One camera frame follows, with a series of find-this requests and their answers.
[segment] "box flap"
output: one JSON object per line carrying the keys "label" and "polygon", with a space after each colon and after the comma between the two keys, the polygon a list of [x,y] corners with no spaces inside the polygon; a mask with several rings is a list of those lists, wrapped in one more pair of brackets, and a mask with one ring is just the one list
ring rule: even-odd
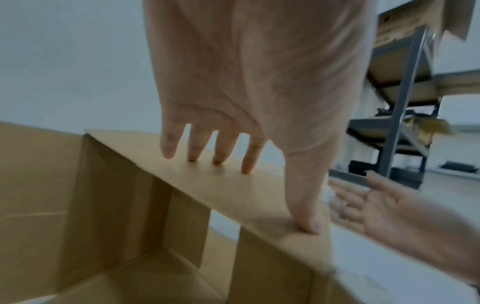
{"label": "box flap", "polygon": [[445,29],[462,39],[467,40],[476,0],[447,0]]}
{"label": "box flap", "polygon": [[312,270],[331,271],[328,212],[323,214],[321,236],[300,231],[285,206],[281,176],[262,168],[252,175],[241,174],[240,162],[235,158],[222,166],[213,166],[213,152],[208,150],[198,162],[187,162],[185,142],[180,142],[174,159],[166,160],[160,154],[157,134],[97,130],[88,130],[87,133],[141,169],[241,224]]}

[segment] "cardboard box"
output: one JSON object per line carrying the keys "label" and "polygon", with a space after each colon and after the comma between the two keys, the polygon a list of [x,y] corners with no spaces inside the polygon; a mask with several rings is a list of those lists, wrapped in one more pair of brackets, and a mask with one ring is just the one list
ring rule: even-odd
{"label": "cardboard box", "polygon": [[415,0],[380,14],[375,47],[411,36],[426,25],[428,41],[436,54],[444,34],[449,31],[466,40],[472,22],[475,0]]}
{"label": "cardboard box", "polygon": [[[393,302],[382,282],[344,270],[361,253],[333,245],[396,254],[346,230],[332,242],[325,209],[321,236],[299,231],[275,170],[212,166],[210,151],[189,163],[185,143],[165,160],[157,134],[0,123],[0,138],[1,304]],[[211,210],[240,225],[238,241],[209,228]],[[448,282],[440,292],[470,290],[398,259]]]}

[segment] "gray metal post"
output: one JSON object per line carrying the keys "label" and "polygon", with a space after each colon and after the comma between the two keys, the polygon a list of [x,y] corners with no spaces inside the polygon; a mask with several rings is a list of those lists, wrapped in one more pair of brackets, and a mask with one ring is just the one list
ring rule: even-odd
{"label": "gray metal post", "polygon": [[418,28],[413,34],[410,50],[405,63],[405,70],[400,83],[400,91],[398,99],[395,103],[393,113],[390,119],[390,126],[385,141],[385,147],[381,155],[380,164],[378,166],[378,173],[389,177],[392,168],[392,160],[397,150],[397,143],[400,138],[401,125],[403,124],[405,110],[409,104],[412,87],[417,75],[420,58],[424,49],[424,44],[427,36],[427,28]]}

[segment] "skin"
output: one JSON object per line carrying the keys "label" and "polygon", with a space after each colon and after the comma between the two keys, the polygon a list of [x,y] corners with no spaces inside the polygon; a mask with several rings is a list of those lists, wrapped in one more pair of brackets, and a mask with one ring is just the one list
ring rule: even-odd
{"label": "skin", "polygon": [[250,173],[268,140],[285,157],[285,198],[319,233],[318,196],[338,154],[376,34],[375,0],[144,0],[162,107],[160,150],[172,158],[191,124],[196,161],[218,130],[213,164],[250,135]]}
{"label": "skin", "polygon": [[480,231],[454,211],[374,172],[371,189],[331,180],[332,221],[480,286]]}

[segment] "hand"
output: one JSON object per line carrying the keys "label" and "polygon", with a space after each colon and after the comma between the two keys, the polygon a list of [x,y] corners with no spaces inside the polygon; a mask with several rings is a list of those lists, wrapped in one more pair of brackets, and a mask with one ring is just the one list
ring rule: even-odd
{"label": "hand", "polygon": [[212,162],[220,165],[247,133],[241,170],[250,173],[270,139],[285,157],[290,213],[318,233],[322,181],[370,60],[375,2],[144,0],[144,11],[162,155],[174,157],[191,124],[187,159],[218,130]]}
{"label": "hand", "polygon": [[332,221],[441,270],[480,283],[480,236],[465,219],[419,191],[374,172],[371,190],[330,180]]}

